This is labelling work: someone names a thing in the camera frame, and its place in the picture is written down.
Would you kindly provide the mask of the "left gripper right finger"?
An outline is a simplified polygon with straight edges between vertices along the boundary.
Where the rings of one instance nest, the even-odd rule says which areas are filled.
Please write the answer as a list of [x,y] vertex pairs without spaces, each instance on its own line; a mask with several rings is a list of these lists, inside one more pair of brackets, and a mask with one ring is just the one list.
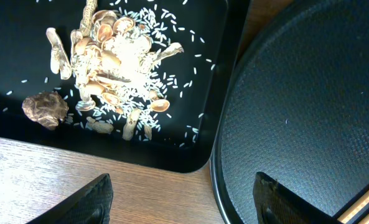
[[253,198],[261,224],[339,223],[264,172],[255,175]]

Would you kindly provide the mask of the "peanut shells and rice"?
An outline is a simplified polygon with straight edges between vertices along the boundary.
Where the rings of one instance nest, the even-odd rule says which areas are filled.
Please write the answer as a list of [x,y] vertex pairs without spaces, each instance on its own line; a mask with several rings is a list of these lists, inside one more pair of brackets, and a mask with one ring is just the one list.
[[184,51],[179,42],[153,50],[155,20],[147,21],[117,10],[100,9],[100,1],[84,1],[79,26],[70,33],[66,49],[56,28],[45,34],[50,43],[50,70],[62,80],[74,79],[79,113],[108,107],[124,116],[122,138],[132,140],[138,122],[151,113],[163,113],[170,101],[151,76],[164,59]]

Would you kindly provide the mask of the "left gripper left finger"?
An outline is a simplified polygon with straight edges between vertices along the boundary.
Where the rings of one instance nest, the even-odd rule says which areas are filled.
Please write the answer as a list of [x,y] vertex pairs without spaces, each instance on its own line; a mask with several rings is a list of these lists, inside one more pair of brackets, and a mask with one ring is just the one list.
[[28,224],[109,224],[112,202],[110,175],[101,174]]

